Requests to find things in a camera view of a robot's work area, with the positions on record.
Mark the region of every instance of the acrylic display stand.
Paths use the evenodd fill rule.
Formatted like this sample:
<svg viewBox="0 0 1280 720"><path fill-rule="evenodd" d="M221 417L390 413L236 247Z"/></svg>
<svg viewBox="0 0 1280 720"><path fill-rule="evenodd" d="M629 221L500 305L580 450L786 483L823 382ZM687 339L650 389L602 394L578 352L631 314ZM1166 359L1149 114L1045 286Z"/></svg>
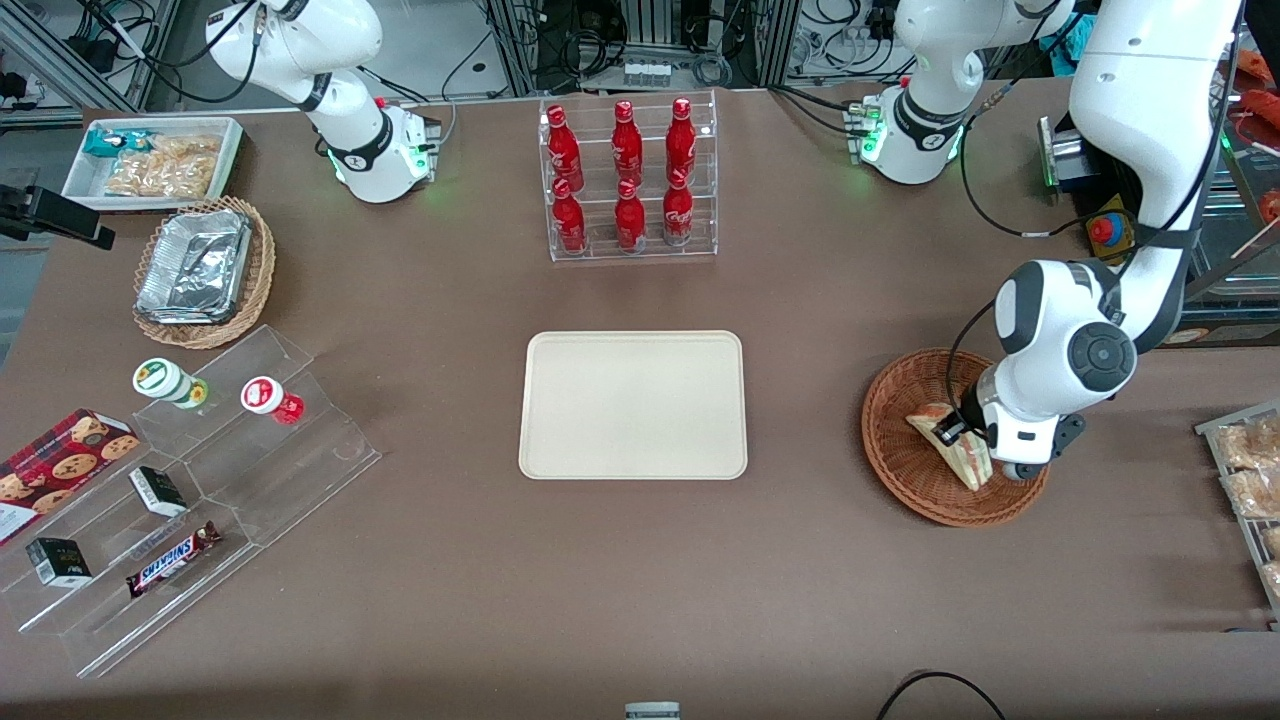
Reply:
<svg viewBox="0 0 1280 720"><path fill-rule="evenodd" d="M671 104L677 97L687 97L692 104L691 119L698 129L695 142L694 174L689 178L689 191L694 196L692 234L684 247L672 247L662 240L662 196L667 192L667 128L671 126ZM716 255L718 242L717 196L717 120L716 96L712 92L654 92L627 97L634 104L635 123L644 138L644 173L640 201L644 204L648 224L644 252L627 255L618 247L613 206L618 199L618 173L613 167L613 106L594 105L593 96L556 97L543 100L539 108L538 142L543 168L543 202L547 206L547 237L554 261L678 259L698 255ZM552 218L552 170L547 140L550 126L547 108L562 105L568 127L577 136L582 155L582 176L586 181L576 195L586 220L586 251L570 255L556 233Z"/></svg>
<svg viewBox="0 0 1280 720"><path fill-rule="evenodd" d="M1276 415L1280 415L1280 400L1254 405L1253 407L1247 407L1239 413L1222 415L1221 418L1196 425L1196 434L1204 436L1204 439L1208 442L1210 454L1213 455L1213 464L1217 465L1219 480L1222 483L1222 489L1228 491L1228 497L1230 497L1231 493L1230 489L1228 489L1226 478L1234 473L1235 469L1228 466L1226 459L1219 448L1217 432L1226 425L1244 423L1247 420L1274 418ZM1267 626L1272 632L1280 632L1280 594L1276 593L1276 589L1267 582L1266 575L1262 571L1262 566L1267 562L1280 561L1280 557L1276 557L1271 548L1267 547L1267 543L1262 541L1262 533L1265 530L1280 527L1280 518L1245 518L1236 512L1235 520L1239 523L1240 530L1244 533L1244 544L1249 548L1249 556L1253 559L1254 568L1258 569L1258 577L1262 578L1262 585L1266 589L1267 600L1271 602L1272 620L1267 623Z"/></svg>
<svg viewBox="0 0 1280 720"><path fill-rule="evenodd" d="M102 675L376 462L381 454L305 372L310 361L262 325L193 373L210 387L198 409L156 401L137 413L134 429L150 447L0 548L0 597L19 629L59 635L79 676ZM239 389L262 374L302 397L297 424L243 410ZM173 519L147 511L129 482L140 465L166 471L188 510ZM210 520L221 542L129 597L127 575ZM74 589L41 584L26 553L36 537L76 541L92 582Z"/></svg>

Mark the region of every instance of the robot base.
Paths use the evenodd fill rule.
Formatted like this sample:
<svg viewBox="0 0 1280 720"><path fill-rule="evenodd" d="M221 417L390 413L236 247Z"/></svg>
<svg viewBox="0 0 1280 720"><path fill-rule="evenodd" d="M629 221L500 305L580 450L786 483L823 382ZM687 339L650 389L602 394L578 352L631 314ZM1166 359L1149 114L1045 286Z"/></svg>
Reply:
<svg viewBox="0 0 1280 720"><path fill-rule="evenodd" d="M893 182L923 184L942 174L942 168L956 156L964 129L956 131L950 147L943 147L946 137L938 135L938 147L922 151L893 117L893 104L901 94L901 87L891 87L868 95L861 105L845 111L845 129L867 133L849 138L849 156L855 165L870 165Z"/></svg>
<svg viewBox="0 0 1280 720"><path fill-rule="evenodd" d="M421 115L401 108L385 108L383 113L392 120L392 140L367 169L344 168L329 154L338 179L365 202L390 202L419 183L435 179L440 127L428 127Z"/></svg>

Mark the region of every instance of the yogurt bottle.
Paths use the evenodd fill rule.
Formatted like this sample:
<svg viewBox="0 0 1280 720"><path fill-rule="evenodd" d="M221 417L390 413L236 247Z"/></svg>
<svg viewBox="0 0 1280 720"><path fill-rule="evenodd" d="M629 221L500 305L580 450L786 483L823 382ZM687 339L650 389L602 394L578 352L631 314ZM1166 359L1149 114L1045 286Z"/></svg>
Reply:
<svg viewBox="0 0 1280 720"><path fill-rule="evenodd" d="M250 413L270 415L282 425L297 423L306 407L301 397L284 392L284 387L279 382L266 375L244 383L244 389L241 391L241 405Z"/></svg>
<svg viewBox="0 0 1280 720"><path fill-rule="evenodd" d="M173 402L183 410L198 407L209 398L209 383L188 375L177 363L152 357L133 372L133 389L152 400Z"/></svg>

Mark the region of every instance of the aluminum foil container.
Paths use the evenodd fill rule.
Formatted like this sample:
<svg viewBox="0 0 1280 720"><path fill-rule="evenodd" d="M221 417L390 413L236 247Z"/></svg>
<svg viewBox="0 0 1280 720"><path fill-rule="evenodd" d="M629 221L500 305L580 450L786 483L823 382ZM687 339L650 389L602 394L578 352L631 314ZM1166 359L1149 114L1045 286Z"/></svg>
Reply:
<svg viewBox="0 0 1280 720"><path fill-rule="evenodd" d="M221 324L236 315L253 222L218 210L160 228L134 310L160 324Z"/></svg>

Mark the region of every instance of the black box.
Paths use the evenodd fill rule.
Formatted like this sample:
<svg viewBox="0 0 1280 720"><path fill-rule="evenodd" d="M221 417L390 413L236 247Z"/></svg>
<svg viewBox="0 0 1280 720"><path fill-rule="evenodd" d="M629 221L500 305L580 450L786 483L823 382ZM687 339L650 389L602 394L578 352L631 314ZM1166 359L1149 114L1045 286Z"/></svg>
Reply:
<svg viewBox="0 0 1280 720"><path fill-rule="evenodd" d="M187 511L187 501L164 471L141 465L129 473L129 480L147 510L166 518L177 518Z"/></svg>
<svg viewBox="0 0 1280 720"><path fill-rule="evenodd" d="M40 582L55 588L78 588L93 579L76 541L36 538L27 546Z"/></svg>

